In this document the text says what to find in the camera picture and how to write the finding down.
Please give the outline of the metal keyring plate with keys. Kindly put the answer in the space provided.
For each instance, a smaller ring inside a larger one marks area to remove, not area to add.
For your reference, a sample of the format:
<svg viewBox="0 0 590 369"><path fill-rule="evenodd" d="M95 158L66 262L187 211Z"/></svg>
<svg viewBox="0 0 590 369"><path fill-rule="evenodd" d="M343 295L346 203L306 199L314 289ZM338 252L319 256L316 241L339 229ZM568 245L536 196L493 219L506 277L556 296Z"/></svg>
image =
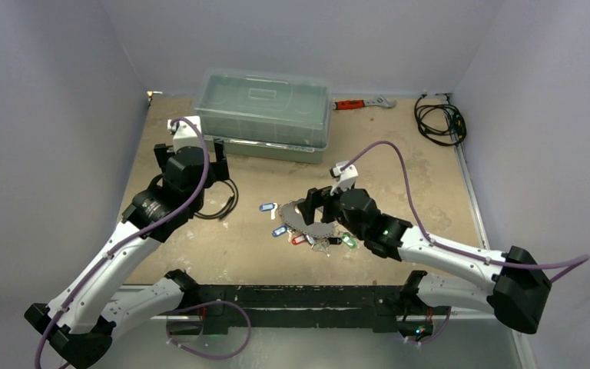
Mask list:
<svg viewBox="0 0 590 369"><path fill-rule="evenodd" d="M298 205L303 199L292 201L286 204L273 203L274 208L270 210L271 216L281 223L279 230L273 235L287 233L289 241L293 245L308 244L310 249L315 252L321 252L327 257L335 248L356 249L359 246L358 241L348 231L344 231L336 223L323 223L320 219L316 221L316 216L321 215L321 210L313 211L313 223L306 224L303 215L300 213Z"/></svg>

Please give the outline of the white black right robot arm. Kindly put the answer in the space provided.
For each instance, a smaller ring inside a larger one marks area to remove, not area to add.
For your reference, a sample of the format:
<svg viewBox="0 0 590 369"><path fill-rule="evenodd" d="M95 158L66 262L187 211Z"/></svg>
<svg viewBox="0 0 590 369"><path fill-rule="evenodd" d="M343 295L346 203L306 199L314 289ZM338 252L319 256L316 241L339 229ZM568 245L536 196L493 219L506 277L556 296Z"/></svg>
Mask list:
<svg viewBox="0 0 590 369"><path fill-rule="evenodd" d="M438 238L409 221L386 214L362 188L334 194L329 187L311 188L296 201L297 218L306 226L343 226L380 258L435 268L444 278L419 274L404 288L402 306L418 313L425 307L452 306L493 314L505 326L525 334L539 329L552 282L532 254L512 246L488 251Z"/></svg>

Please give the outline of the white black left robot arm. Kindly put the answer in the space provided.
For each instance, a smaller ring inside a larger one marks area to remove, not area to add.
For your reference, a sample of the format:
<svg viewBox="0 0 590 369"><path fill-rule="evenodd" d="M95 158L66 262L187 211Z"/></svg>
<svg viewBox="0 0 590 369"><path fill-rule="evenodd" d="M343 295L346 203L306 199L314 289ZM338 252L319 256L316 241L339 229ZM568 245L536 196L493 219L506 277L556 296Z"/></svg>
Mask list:
<svg viewBox="0 0 590 369"><path fill-rule="evenodd" d="M204 205L204 189L229 179L224 146L201 177L204 152L198 147L156 145L161 174L134 196L112 236L80 276L55 299L32 304L25 319L66 365L88 368L133 327L164 312L189 314L198 304L198 285L183 271L170 271L130 298L112 297L131 272Z"/></svg>

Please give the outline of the green clear-lid storage box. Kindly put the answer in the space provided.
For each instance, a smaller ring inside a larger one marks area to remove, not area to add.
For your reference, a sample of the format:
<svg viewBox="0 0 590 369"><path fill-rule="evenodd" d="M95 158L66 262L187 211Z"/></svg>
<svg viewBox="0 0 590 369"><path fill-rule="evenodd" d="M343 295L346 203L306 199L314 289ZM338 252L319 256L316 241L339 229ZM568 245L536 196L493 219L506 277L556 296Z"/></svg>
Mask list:
<svg viewBox="0 0 590 369"><path fill-rule="evenodd" d="M191 106L206 138L237 155L320 164L330 140L324 78L209 68Z"/></svg>

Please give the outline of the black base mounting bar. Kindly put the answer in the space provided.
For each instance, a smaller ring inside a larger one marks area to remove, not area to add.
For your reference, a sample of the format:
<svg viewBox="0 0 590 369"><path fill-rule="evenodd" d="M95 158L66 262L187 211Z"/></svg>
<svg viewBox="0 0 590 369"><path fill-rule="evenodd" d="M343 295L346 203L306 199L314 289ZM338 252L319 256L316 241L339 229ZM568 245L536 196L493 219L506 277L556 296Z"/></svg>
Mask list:
<svg viewBox="0 0 590 369"><path fill-rule="evenodd" d="M203 318L205 334L232 327L369 329L394 333L430 308L406 286L202 284L172 314Z"/></svg>

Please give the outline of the red handled adjustable wrench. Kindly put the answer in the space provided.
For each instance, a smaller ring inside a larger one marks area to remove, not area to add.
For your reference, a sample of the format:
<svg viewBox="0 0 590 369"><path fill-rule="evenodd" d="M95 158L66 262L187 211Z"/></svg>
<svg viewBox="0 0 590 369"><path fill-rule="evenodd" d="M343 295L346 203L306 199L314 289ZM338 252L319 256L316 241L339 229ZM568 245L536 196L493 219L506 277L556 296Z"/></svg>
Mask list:
<svg viewBox="0 0 590 369"><path fill-rule="evenodd" d="M333 110L354 110L366 107L380 107L380 108L394 108L397 101L390 101L384 96L379 96L372 99L353 99L344 101L335 101L332 104Z"/></svg>

